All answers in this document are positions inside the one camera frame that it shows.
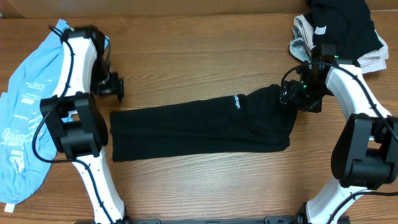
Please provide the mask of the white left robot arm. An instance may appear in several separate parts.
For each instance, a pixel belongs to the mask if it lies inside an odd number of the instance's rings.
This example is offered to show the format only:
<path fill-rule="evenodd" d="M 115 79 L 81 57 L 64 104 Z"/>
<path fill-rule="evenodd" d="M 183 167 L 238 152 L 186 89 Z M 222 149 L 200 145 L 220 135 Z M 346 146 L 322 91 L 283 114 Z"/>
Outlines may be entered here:
<path fill-rule="evenodd" d="M 75 166 L 94 211 L 94 223 L 130 223 L 106 159 L 108 129 L 95 104 L 95 96 L 124 96 L 124 82 L 111 71 L 109 39 L 93 25 L 50 30 L 63 47 L 57 87 L 40 101 L 45 126 L 58 152 L 59 163 Z"/>

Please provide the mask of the black t-shirt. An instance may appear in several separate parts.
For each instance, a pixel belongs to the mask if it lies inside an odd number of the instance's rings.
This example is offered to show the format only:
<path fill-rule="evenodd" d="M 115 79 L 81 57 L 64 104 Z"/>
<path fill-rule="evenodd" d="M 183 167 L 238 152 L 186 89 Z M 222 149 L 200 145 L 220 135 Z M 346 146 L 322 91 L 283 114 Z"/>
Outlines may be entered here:
<path fill-rule="evenodd" d="M 110 113 L 113 161 L 221 152 L 279 152 L 290 145 L 298 109 L 280 86 L 176 105 Z"/>

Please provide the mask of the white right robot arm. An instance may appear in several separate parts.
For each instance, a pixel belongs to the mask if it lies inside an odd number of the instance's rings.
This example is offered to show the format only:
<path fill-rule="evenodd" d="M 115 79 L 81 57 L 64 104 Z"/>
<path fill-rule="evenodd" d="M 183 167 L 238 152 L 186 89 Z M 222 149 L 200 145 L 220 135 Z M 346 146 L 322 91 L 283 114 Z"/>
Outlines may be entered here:
<path fill-rule="evenodd" d="M 397 177 L 397 118 L 377 101 L 356 60 L 327 55 L 293 70 L 300 78 L 281 80 L 281 105 L 318 113 L 323 97 L 334 96 L 346 124 L 331 155 L 331 178 L 292 223 L 349 223 L 344 213 L 360 197 L 397 195 L 378 190 Z"/>

